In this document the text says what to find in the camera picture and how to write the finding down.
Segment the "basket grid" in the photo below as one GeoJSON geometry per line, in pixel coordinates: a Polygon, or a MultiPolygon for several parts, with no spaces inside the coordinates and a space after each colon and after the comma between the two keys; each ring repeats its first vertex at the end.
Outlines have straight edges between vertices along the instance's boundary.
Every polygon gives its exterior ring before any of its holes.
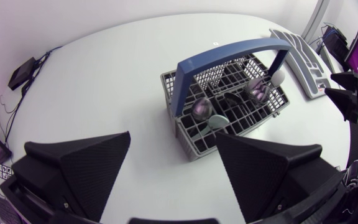
{"type": "MultiPolygon", "coordinates": [[[[216,133],[241,135],[261,125],[266,119],[277,114],[284,106],[289,104],[287,97],[280,87],[273,87],[267,67],[254,55],[245,55],[235,60],[225,62],[219,66],[207,69],[193,77],[188,95],[185,100],[182,115],[176,117],[176,123],[187,140],[187,147],[193,147],[200,156],[216,148],[216,133]],[[255,104],[243,92],[244,85],[253,78],[262,78],[263,83],[272,90],[269,101],[264,105],[255,104]],[[242,103],[230,106],[223,97],[226,92],[240,96],[242,103]],[[205,136],[198,133],[207,127],[207,121],[196,121],[191,115],[192,104],[201,97],[207,97],[213,104],[213,114],[227,117],[230,123],[221,128],[210,131],[205,136]]],[[[167,102],[170,102],[173,94],[175,71],[162,75],[165,85],[167,102]]]]}

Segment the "blue handle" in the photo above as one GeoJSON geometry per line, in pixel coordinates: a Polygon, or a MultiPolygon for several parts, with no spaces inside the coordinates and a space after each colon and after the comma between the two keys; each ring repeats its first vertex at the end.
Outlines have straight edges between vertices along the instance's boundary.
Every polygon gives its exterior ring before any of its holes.
{"type": "Polygon", "coordinates": [[[275,38],[245,40],[217,47],[179,62],[173,84],[172,113],[175,116],[181,115],[194,75],[247,54],[263,50],[278,50],[277,56],[268,70],[268,74],[273,74],[281,67],[290,49],[291,45],[285,40],[275,38]]]}

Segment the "wall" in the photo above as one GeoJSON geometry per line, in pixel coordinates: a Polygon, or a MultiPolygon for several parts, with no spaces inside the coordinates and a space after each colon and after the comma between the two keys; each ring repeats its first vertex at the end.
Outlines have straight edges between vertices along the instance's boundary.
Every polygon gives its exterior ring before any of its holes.
{"type": "Polygon", "coordinates": [[[346,37],[350,46],[358,31],[358,0],[330,0],[327,11],[312,40],[322,36],[324,22],[334,24],[346,37]]]}
{"type": "Polygon", "coordinates": [[[108,27],[172,14],[226,12],[262,17],[301,34],[316,2],[317,0],[0,0],[0,94],[12,72],[28,58],[39,57],[58,45],[108,27]]]}

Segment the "black box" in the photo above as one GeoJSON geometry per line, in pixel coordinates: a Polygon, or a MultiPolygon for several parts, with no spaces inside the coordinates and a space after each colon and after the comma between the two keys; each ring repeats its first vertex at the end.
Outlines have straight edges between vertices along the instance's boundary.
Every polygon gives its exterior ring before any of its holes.
{"type": "Polygon", "coordinates": [[[15,90],[32,76],[34,63],[35,58],[32,57],[13,72],[8,84],[11,90],[15,90]]]}

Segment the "cutlery basket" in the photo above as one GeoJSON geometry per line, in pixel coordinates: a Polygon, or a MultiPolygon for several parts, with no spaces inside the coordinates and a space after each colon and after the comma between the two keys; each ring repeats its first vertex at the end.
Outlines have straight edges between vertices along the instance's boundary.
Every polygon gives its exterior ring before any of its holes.
{"type": "Polygon", "coordinates": [[[282,88],[270,83],[271,75],[280,68],[289,49],[290,45],[284,40],[245,40],[195,55],[180,62],[176,70],[161,75],[173,132],[189,160],[215,151],[216,133],[243,136],[279,115],[290,103],[282,88]],[[270,68],[252,54],[262,50],[278,50],[270,68]],[[272,90],[264,105],[255,104],[243,92],[247,82],[258,77],[272,90]],[[227,92],[240,96],[242,103],[230,106],[223,97],[227,92]],[[227,126],[204,136],[199,133],[207,127],[207,121],[197,121],[191,115],[192,104],[201,97],[212,102],[212,115],[220,114],[230,121],[227,126]]]}

